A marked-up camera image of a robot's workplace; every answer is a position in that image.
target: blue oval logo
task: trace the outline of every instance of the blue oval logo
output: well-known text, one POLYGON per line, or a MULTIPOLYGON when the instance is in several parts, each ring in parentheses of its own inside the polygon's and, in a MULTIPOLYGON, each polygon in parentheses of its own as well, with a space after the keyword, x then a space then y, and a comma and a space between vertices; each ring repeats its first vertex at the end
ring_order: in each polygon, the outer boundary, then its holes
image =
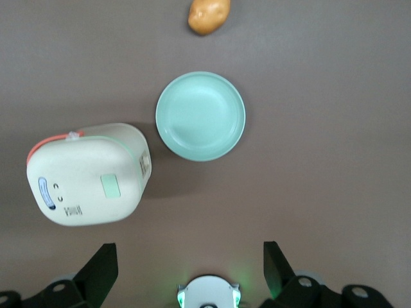
POLYGON ((56 205, 50 197, 49 191, 47 189, 47 180, 45 178, 39 178, 39 189, 44 203, 48 206, 49 209, 55 210, 56 205))

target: green light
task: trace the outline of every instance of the green light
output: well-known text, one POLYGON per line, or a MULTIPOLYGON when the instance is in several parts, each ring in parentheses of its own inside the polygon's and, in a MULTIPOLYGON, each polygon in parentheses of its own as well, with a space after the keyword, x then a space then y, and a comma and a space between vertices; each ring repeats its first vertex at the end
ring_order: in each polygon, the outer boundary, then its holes
POLYGON ((177 295, 177 300, 179 301, 180 307, 184 308, 184 300, 186 299, 185 292, 181 292, 177 295))
POLYGON ((238 308, 240 303, 241 293, 237 290, 232 290, 232 299, 234 300, 234 308, 238 308))

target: white container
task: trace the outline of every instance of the white container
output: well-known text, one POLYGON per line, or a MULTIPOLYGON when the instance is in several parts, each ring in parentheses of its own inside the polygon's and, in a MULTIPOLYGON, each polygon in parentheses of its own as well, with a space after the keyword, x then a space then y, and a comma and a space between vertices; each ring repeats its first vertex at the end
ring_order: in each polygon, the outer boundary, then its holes
POLYGON ((137 207, 152 172, 144 135, 114 123, 47 138, 27 159, 35 200, 65 226, 118 221, 137 207))

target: black mechanical part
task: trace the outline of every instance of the black mechanical part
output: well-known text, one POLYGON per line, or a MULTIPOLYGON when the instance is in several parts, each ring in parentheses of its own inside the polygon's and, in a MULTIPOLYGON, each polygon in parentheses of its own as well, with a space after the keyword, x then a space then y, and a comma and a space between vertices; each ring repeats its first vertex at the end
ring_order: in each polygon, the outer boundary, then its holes
POLYGON ((264 242, 264 277, 273 299, 260 308, 393 308, 369 286, 348 285, 340 295, 311 277, 296 276, 276 242, 264 242))
POLYGON ((0 308, 99 308, 118 276, 115 244, 104 244, 72 280, 59 280, 21 300, 15 291, 0 292, 0 308))

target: light green dish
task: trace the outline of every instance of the light green dish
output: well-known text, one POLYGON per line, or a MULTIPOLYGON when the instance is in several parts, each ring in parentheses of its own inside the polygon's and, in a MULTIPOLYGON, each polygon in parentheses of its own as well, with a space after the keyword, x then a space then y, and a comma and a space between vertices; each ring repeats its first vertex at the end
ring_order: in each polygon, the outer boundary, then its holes
POLYGON ((240 93, 209 72, 184 74, 162 92, 155 113, 161 139, 177 155, 205 162, 228 153, 245 126, 240 93))

